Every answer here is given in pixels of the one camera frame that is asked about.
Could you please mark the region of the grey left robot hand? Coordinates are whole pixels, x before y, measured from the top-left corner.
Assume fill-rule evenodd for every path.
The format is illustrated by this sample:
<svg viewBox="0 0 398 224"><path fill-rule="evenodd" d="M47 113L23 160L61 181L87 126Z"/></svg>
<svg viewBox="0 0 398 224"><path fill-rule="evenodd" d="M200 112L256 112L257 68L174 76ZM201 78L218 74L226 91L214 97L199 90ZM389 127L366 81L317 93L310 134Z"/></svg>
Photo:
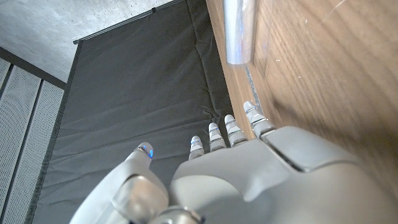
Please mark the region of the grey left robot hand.
<svg viewBox="0 0 398 224"><path fill-rule="evenodd" d="M143 142L87 196L72 223L396 223L397 199L354 155L293 126L274 127L247 101L255 138L235 118L209 125L166 187Z"/></svg>

